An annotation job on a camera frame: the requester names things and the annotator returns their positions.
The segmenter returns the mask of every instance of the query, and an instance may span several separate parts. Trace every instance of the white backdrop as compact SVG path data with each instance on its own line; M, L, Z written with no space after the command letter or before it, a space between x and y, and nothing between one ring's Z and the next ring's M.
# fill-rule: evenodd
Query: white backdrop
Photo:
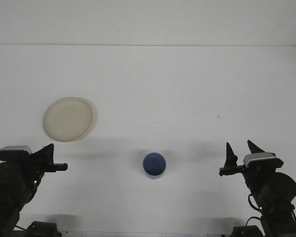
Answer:
M0 43L296 45L296 0L0 0Z
M54 142L43 115L66 96L90 100L97 123ZM296 180L296 47L0 45L0 148L54 142L55 162L69 164L45 175L20 225L230 233L256 213L243 177L218 171L225 143L241 162L247 139ZM142 173L150 151L168 162L159 180Z

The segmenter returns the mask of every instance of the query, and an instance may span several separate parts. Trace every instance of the cable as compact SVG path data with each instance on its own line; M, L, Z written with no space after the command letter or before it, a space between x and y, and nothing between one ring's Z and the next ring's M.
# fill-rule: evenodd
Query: cable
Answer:
M27 229L24 229L24 228L22 228L22 227L20 227L20 226L15 226L16 228L19 228L19 229L21 229L21 230L24 230L24 231L26 231Z
M247 220L246 225L245 225L245 233L244 233L244 237L246 237L246 233L247 233L247 225L248 225L249 221L252 220L252 219L257 219L257 220L261 221L261 219L260 219L259 217L256 217L256 216L252 216L252 217L250 217L250 218Z
M260 209L258 209L256 206L254 206L254 205L252 204L252 202L251 202L251 200L250 200L250 197L251 197L251 196L253 196L253 195L252 195L252 194L249 194L249 196L248 196L248 202L249 202L250 207L252 207L254 210L256 210L256 211L262 213Z

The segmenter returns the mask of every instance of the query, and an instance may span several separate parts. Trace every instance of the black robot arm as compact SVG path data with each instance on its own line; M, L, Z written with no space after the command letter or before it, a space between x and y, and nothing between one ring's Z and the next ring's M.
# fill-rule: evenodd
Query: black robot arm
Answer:
M266 237L296 237L296 217L291 201L296 196L296 183L288 175L276 172L282 167L283 161L274 153L268 153L248 141L251 154L246 155L243 165L238 166L231 146L227 143L227 158L220 176L242 173L247 187L251 192L261 213L261 224ZM235 227L234 236L241 236L250 228Z
M67 170L68 165L54 164L54 145L36 153L26 146L0 149L0 237L10 237L19 221L19 212L32 200L45 172Z

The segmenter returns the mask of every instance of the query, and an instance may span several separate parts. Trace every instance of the white plate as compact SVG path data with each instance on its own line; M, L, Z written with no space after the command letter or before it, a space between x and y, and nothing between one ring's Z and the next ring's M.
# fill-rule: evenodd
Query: white plate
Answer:
M83 136L93 121L92 107L78 97L56 101L45 113L43 127L46 134L60 142L74 141Z

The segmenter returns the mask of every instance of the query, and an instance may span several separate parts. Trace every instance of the plastic cup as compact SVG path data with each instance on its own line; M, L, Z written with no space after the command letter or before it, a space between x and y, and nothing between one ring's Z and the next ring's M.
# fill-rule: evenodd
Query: plastic cup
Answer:
M159 153L150 153L143 161L144 171L150 179L160 178L166 166L166 160Z

